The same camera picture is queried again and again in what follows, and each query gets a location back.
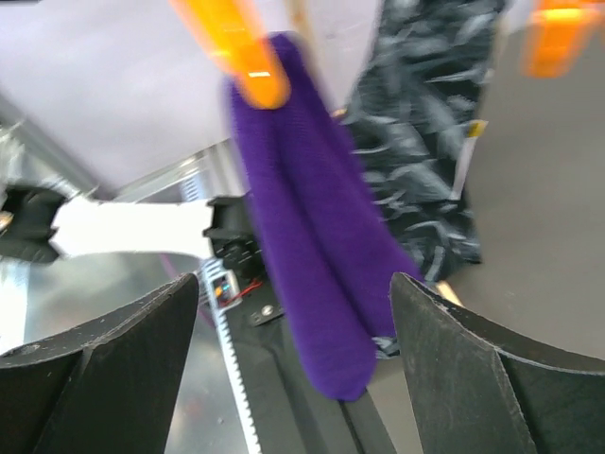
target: black bracket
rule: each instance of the black bracket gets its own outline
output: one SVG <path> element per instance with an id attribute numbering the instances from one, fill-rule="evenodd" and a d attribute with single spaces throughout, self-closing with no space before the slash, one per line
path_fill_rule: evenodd
<path id="1" fill-rule="evenodd" d="M 56 233 L 52 223 L 66 202 L 65 196 L 28 184 L 9 185 L 6 196 L 0 208 L 5 220 L 0 231 L 0 256 L 41 264 L 57 260 L 60 255 L 49 241 Z"/>
<path id="2" fill-rule="evenodd" d="M 246 282 L 266 281 L 267 271 L 245 197 L 218 197 L 208 205 L 214 213 L 212 224 L 203 235 L 210 239 L 215 257 Z"/>

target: purple cloth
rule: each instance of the purple cloth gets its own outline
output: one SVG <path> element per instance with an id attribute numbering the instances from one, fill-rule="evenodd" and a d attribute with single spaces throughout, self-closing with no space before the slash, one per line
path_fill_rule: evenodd
<path id="1" fill-rule="evenodd" d="M 256 110 L 231 85 L 233 135 L 302 366 L 320 392 L 356 400 L 375 367 L 372 337 L 395 336 L 391 276 L 422 276 L 383 224 L 353 141 L 326 111 L 296 45 L 286 35 L 271 40 L 291 97 Z"/>

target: orange clamp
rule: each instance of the orange clamp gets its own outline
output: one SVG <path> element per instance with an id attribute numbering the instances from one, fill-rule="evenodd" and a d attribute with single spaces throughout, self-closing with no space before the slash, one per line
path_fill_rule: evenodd
<path id="1" fill-rule="evenodd" d="M 585 0 L 542 0 L 531 20 L 527 71 L 534 78 L 556 78 L 576 61 L 600 12 Z"/>
<path id="2" fill-rule="evenodd" d="M 171 0 L 215 62 L 231 74 L 242 96 L 259 109 L 277 109 L 290 85 L 261 22 L 245 0 Z"/>

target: black and white patterned fabric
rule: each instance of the black and white patterned fabric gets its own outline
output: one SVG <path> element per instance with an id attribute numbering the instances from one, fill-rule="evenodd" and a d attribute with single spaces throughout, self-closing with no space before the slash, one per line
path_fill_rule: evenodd
<path id="1" fill-rule="evenodd" d="M 397 338 L 372 338 L 376 344 L 376 357 L 378 359 L 397 358 L 400 355 Z"/>
<path id="2" fill-rule="evenodd" d="M 480 261 L 473 213 L 449 201 L 491 69 L 504 0 L 384 0 L 343 119 L 391 232 L 429 282 Z"/>

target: metal sheet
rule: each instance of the metal sheet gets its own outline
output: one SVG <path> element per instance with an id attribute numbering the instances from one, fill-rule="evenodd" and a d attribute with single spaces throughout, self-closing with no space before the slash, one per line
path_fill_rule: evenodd
<path id="1" fill-rule="evenodd" d="M 181 201 L 181 193 L 178 186 L 169 186 L 149 201 Z M 198 267 L 193 257 L 100 254 L 32 268 L 25 342 L 110 312 Z M 204 307 L 199 309 L 166 447 L 167 454 L 191 452 L 246 452 L 212 316 Z"/>

